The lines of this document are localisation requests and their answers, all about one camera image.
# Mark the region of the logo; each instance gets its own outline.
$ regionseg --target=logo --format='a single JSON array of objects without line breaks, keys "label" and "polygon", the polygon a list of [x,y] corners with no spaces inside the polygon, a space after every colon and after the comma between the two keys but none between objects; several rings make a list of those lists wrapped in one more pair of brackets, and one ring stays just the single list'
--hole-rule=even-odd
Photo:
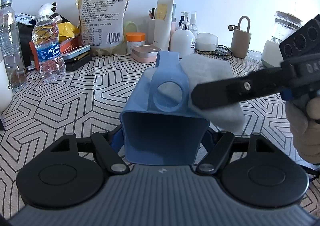
[{"label": "logo", "polygon": [[161,168],[161,169],[159,169],[158,171],[159,171],[159,173],[164,174],[164,173],[166,173],[168,170],[166,170],[165,168]]},{"label": "logo", "polygon": [[312,63],[312,64],[306,64],[306,68],[308,73],[314,73],[320,71],[320,62],[319,63]]},{"label": "logo", "polygon": [[59,45],[56,45],[56,46],[50,48],[50,49],[48,50],[48,52],[49,52],[49,53],[53,53],[54,51],[56,51],[56,50],[59,49],[59,48],[60,48],[60,46],[59,46]]}]

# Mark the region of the gloved hand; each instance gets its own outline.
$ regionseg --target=gloved hand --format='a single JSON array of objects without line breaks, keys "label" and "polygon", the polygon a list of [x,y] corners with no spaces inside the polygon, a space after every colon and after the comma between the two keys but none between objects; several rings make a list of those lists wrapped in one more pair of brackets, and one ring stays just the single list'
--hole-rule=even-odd
[{"label": "gloved hand", "polygon": [[312,164],[320,163],[320,98],[311,99],[306,106],[305,114],[291,102],[286,102],[285,112],[290,122],[293,145],[304,160]]}]

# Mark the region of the pen holder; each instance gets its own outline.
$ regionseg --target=pen holder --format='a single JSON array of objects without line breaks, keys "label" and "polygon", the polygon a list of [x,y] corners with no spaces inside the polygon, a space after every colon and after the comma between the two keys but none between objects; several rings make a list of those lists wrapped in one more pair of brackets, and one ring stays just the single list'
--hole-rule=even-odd
[{"label": "pen holder", "polygon": [[155,35],[155,19],[148,19],[148,43],[153,44],[153,37]]},{"label": "pen holder", "polygon": [[[210,122],[188,108],[188,77],[179,53],[159,51],[151,82],[143,73],[120,114],[125,157],[142,165],[192,165]],[[159,92],[172,82],[180,87],[179,103]]]},{"label": "pen holder", "polygon": [[[247,19],[248,27],[247,31],[240,30],[240,24],[242,19]],[[245,58],[248,54],[251,33],[250,30],[250,19],[247,16],[242,16],[239,19],[238,26],[235,25],[228,26],[230,31],[233,31],[232,42],[230,50],[232,51],[233,56],[238,58]]]}]

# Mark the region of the yellow package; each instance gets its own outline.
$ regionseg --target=yellow package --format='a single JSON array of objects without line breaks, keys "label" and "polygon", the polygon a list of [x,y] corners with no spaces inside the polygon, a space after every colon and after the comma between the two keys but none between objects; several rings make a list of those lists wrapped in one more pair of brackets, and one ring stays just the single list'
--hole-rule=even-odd
[{"label": "yellow package", "polygon": [[58,24],[59,28],[59,43],[68,38],[75,38],[79,34],[79,29],[70,22]]},{"label": "yellow package", "polygon": [[128,0],[76,0],[80,11],[80,33],[94,55],[125,54],[123,28]]}]

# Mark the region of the table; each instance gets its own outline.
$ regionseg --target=table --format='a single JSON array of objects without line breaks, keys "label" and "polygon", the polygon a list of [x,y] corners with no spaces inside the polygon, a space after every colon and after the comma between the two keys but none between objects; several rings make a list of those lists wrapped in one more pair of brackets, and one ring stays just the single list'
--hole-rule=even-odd
[{"label": "table", "polygon": [[[260,52],[250,51],[245,59],[233,57],[228,61],[234,75],[243,76],[263,68],[260,57]],[[153,65],[136,62],[130,55],[95,57],[81,69],[47,85],[39,72],[28,73],[28,84],[3,113],[7,130],[0,131],[0,213],[9,218],[24,206],[15,184],[16,175],[54,140],[67,132],[88,137],[119,125],[119,114],[135,84],[142,72]],[[240,105],[246,118],[243,135],[260,132],[294,161],[304,162],[293,147],[284,102],[279,95]],[[81,155],[92,159],[91,154]],[[317,214],[319,197],[320,183],[315,180],[301,205]]]}]

